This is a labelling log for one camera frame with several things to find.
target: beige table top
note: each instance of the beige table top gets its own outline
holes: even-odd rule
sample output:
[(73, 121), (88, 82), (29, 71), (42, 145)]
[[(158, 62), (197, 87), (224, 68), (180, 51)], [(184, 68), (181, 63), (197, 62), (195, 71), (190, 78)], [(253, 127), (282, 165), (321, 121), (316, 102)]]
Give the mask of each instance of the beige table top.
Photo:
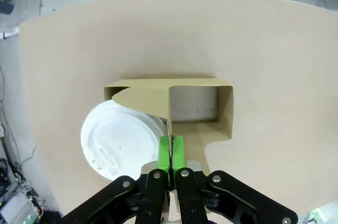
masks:
[(304, 214), (338, 198), (338, 14), (285, 0), (103, 0), (25, 22), (22, 79), (51, 188), (67, 213), (109, 183), (80, 146), (103, 87), (125, 78), (234, 85), (224, 170)]

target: brown cardboard box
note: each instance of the brown cardboard box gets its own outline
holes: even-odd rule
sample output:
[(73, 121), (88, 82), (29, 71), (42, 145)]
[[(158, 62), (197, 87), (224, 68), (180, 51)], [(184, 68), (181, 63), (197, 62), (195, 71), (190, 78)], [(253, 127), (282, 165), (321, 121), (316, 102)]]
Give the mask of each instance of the brown cardboard box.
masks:
[(205, 174), (210, 173), (206, 144), (231, 138), (233, 89), (223, 80), (120, 80), (104, 92), (105, 100), (166, 121), (168, 136), (184, 136), (186, 159), (199, 161)]

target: silver bolt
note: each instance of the silver bolt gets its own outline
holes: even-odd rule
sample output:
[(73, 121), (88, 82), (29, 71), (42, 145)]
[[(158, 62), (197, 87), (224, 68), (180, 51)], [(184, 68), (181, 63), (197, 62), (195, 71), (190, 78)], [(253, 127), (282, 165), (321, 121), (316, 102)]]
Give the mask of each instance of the silver bolt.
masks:
[(156, 172), (156, 173), (154, 174), (154, 178), (158, 179), (158, 178), (160, 178), (160, 177), (161, 177), (160, 172)]
[(182, 170), (181, 171), (181, 176), (182, 177), (186, 177), (186, 176), (188, 176), (189, 175), (189, 171), (188, 170)]
[(123, 182), (123, 184), (122, 184), (122, 186), (123, 186), (124, 188), (127, 188), (129, 185), (130, 185), (130, 182), (129, 182), (129, 181), (125, 181), (125, 182)]
[(218, 183), (221, 181), (221, 177), (219, 175), (214, 175), (212, 180), (215, 182), (215, 183)]
[(281, 221), (282, 224), (291, 224), (290, 218), (286, 217)]

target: cardboard box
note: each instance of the cardboard box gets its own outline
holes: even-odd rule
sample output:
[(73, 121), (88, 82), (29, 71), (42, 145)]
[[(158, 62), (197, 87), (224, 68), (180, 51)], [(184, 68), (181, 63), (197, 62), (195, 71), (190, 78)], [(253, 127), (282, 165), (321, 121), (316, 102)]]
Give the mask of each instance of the cardboard box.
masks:
[(201, 163), (207, 144), (231, 138), (233, 88), (217, 78), (120, 80), (105, 87), (105, 100), (160, 117), (168, 136), (183, 135), (187, 160)]

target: white plastic lid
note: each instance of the white plastic lid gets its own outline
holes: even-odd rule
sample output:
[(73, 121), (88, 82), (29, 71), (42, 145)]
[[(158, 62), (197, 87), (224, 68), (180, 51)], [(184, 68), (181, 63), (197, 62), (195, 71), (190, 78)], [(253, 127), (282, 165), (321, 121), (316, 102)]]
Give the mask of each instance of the white plastic lid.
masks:
[(133, 179), (158, 157), (158, 140), (166, 135), (160, 118), (123, 107), (113, 100), (96, 106), (81, 129), (81, 146), (89, 165), (114, 180)]

